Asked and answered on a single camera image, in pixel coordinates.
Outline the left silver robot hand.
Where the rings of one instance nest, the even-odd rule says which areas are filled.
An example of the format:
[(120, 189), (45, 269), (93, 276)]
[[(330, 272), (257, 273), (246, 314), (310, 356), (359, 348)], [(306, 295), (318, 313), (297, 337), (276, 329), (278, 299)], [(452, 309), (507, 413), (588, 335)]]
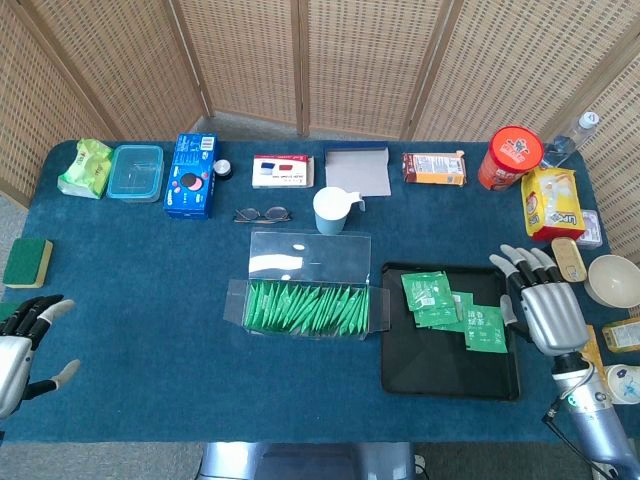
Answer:
[(53, 323), (75, 307), (63, 295), (38, 296), (21, 303), (1, 321), (1, 419), (9, 418), (23, 401), (59, 390), (78, 371), (81, 362), (71, 360), (58, 374), (30, 382), (32, 364)]

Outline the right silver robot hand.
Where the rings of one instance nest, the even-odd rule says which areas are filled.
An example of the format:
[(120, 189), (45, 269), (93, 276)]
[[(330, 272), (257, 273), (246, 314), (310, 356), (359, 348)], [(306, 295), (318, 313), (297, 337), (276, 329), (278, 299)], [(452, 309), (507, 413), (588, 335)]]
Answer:
[(555, 261), (538, 248), (508, 244), (489, 261), (512, 287), (524, 313), (528, 336), (546, 356), (580, 351), (588, 342), (587, 325), (572, 287)]

